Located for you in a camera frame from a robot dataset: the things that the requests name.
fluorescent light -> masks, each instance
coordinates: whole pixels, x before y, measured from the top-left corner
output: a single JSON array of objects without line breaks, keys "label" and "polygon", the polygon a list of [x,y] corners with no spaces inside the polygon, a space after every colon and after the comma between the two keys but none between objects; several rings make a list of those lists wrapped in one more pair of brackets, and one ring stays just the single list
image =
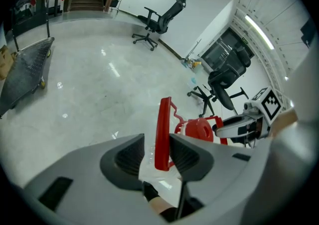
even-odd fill
[{"label": "fluorescent light", "polygon": [[267,45],[269,46],[269,48],[271,50],[274,50],[274,46],[273,44],[270,42],[269,38],[266,36],[266,34],[261,30],[261,28],[256,24],[256,22],[254,22],[254,20],[249,17],[248,15],[245,16],[245,19],[249,21],[249,23],[251,25],[253,25],[253,27],[257,30],[257,32],[262,36],[262,38],[265,40],[265,42],[267,43]]}]

machine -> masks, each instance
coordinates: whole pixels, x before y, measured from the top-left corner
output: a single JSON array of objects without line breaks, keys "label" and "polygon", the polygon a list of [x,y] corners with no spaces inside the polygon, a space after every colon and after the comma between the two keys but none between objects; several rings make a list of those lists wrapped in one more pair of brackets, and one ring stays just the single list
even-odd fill
[{"label": "machine", "polygon": [[[250,129],[260,122],[257,138],[265,136],[282,109],[276,98],[271,88],[262,89],[245,104],[243,114],[216,134],[250,136]],[[182,177],[175,223],[266,221],[312,170],[318,153],[315,136],[313,127],[299,123],[278,139],[264,139],[249,149],[170,134],[170,157]],[[144,200],[139,181],[143,157],[144,134],[80,148],[18,192],[48,224],[166,224]],[[194,212],[182,218],[185,205]]]},{"label": "machine", "polygon": [[231,138],[233,142],[247,143],[254,147],[256,139],[268,136],[271,124],[282,109],[271,87],[263,88],[244,104],[242,114],[224,120],[222,128],[213,126],[213,131],[220,138]]}]

black office chair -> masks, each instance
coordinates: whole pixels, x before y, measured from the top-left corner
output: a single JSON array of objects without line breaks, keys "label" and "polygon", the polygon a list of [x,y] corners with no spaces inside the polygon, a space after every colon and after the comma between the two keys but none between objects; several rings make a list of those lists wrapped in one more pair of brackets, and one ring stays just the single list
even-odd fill
[{"label": "black office chair", "polygon": [[[142,15],[138,16],[138,19],[145,23],[147,26],[145,27],[146,30],[150,29],[151,32],[157,32],[158,34],[164,34],[167,32],[168,29],[168,24],[173,18],[178,15],[184,8],[186,7],[186,0],[176,0],[175,4],[166,12],[163,14],[163,16],[160,16],[157,12],[145,7],[149,11],[148,17],[144,17]],[[155,13],[159,19],[157,21],[154,21],[151,19],[152,13]],[[157,43],[150,39],[150,34],[148,33],[146,36],[143,35],[137,35],[133,34],[132,37],[134,38],[135,36],[141,37],[139,39],[136,39],[133,41],[134,44],[136,44],[137,41],[147,41],[150,43],[151,51],[154,51],[154,48],[157,47]]]},{"label": "black office chair", "polygon": [[218,99],[224,107],[229,110],[234,110],[235,112],[236,110],[231,99],[240,95],[245,95],[246,98],[249,99],[247,94],[241,87],[241,92],[231,96],[227,94],[225,89],[229,88],[241,75],[243,75],[246,72],[246,68],[248,68],[250,64],[251,61],[248,52],[245,50],[244,47],[240,47],[239,49],[237,49],[237,51],[232,50],[223,66],[219,70],[211,72],[209,74],[208,84],[211,87],[211,90],[209,90],[209,96],[207,96],[199,86],[196,86],[194,90],[199,90],[200,93],[197,93],[195,91],[187,93],[188,96],[194,94],[203,99],[204,110],[203,113],[199,115],[199,117],[204,116],[207,106],[209,107],[213,115],[215,115],[213,107],[210,103],[210,99],[212,99],[213,102]]}]

white tiled floor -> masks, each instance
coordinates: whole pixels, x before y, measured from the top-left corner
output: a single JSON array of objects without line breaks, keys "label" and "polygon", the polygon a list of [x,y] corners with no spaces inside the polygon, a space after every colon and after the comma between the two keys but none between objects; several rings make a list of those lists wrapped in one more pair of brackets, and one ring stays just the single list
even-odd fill
[{"label": "white tiled floor", "polygon": [[[155,141],[161,98],[171,96],[187,119],[202,111],[199,101],[186,93],[192,77],[207,81],[205,73],[193,74],[161,45],[154,52],[145,42],[134,45],[131,29],[126,34],[90,32],[90,21],[53,24],[46,89],[26,97],[0,121],[1,162],[20,186],[79,147],[143,132],[149,148]],[[66,37],[70,24],[73,35]],[[84,26],[91,35],[83,33]],[[34,36],[27,33],[20,41]],[[214,108],[218,113],[220,103]],[[173,131],[177,121],[171,123]]]}]

